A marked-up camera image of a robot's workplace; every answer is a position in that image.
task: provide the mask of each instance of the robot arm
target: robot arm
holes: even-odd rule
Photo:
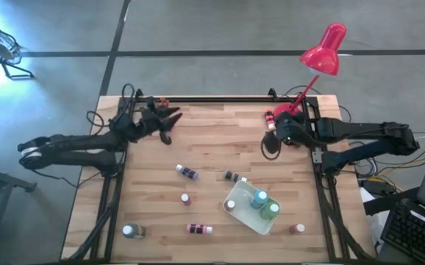
[[[141,138],[160,131],[163,143],[171,144],[166,135],[182,116],[179,107],[157,107],[152,98],[147,100],[147,108],[141,111],[139,122],[134,123],[129,113],[121,112],[110,120],[110,131],[103,135],[53,135],[38,137],[18,145],[21,153],[20,164],[26,169],[42,169],[49,165],[94,166],[104,177],[118,173],[115,152],[126,149],[129,142],[136,143]],[[90,149],[103,149],[98,153],[80,152]]]
[[[333,144],[347,138],[376,140],[344,152],[322,152],[322,170],[326,174],[338,174],[347,163],[383,154],[411,155],[419,148],[407,124],[348,123],[333,118],[319,118],[311,122],[315,135],[306,133],[304,117],[284,112],[276,117],[275,136],[284,144],[307,147]]]

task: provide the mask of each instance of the pink bottle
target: pink bottle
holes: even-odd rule
[[[190,233],[213,233],[213,227],[207,226],[207,225],[195,225],[195,224],[189,224],[186,226],[186,231]]]
[[[305,230],[306,230],[306,227],[303,224],[295,224],[295,225],[291,225],[289,227],[289,231],[293,235],[297,235],[297,234],[303,233]]]

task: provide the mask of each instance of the green bottle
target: green bottle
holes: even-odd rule
[[[279,206],[275,202],[269,202],[265,207],[260,211],[260,216],[265,219],[273,219],[279,213]]]

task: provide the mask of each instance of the small bottle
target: small bottle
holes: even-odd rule
[[[273,120],[273,111],[272,110],[265,110],[265,119],[266,123],[268,123],[268,129],[269,130],[276,130],[276,125]]]
[[[303,224],[291,225],[289,227],[289,231],[292,234],[300,234],[300,233],[303,233],[305,230],[306,230],[306,227]]]
[[[186,231],[190,233],[200,233],[200,234],[211,234],[213,233],[213,227],[207,226],[207,225],[195,225],[190,224],[186,226]]]
[[[265,219],[273,219],[279,213],[279,206],[274,202],[269,202],[265,207],[260,211],[260,216]]]
[[[255,192],[254,198],[250,202],[250,206],[253,209],[260,209],[266,201],[268,200],[268,195],[264,191]]]
[[[182,173],[182,175],[189,177],[192,180],[198,179],[198,172],[195,172],[187,167],[184,167],[182,165],[176,165],[176,170]]]
[[[182,194],[182,202],[185,206],[189,206],[191,204],[191,199],[188,194]]]
[[[228,200],[224,203],[224,207],[228,212],[232,212],[235,209],[235,202],[233,200]]]
[[[127,224],[123,227],[123,235],[128,239],[143,239],[146,237],[146,229],[140,225]]]
[[[239,180],[242,180],[242,181],[247,182],[247,178],[246,177],[241,177],[241,176],[239,176],[239,174],[235,174],[235,173],[232,173],[230,171],[224,172],[224,178],[226,180],[230,180],[230,181],[233,181],[233,182],[237,182]]]

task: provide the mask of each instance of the gray floor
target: gray floor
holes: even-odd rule
[[[31,52],[109,51],[122,4],[0,0],[0,27]],[[306,49],[334,21],[348,27],[342,49],[425,49],[425,1],[420,0],[133,0],[119,49]],[[21,65],[37,79],[17,82],[0,69],[0,171],[38,183],[32,194],[15,190],[12,195],[0,228],[0,264],[59,258],[75,190],[23,169],[16,146],[41,135],[87,133],[85,112],[96,107],[107,61],[24,58]],[[299,57],[122,57],[115,61],[108,94],[119,95],[126,82],[150,94],[264,94],[311,78]],[[425,55],[340,57],[339,75],[320,78],[315,88],[337,94],[353,121],[399,121],[425,131]],[[420,143],[424,149],[425,138]],[[424,170],[390,176],[402,188],[412,188]],[[77,167],[43,171],[73,182],[79,177]]]

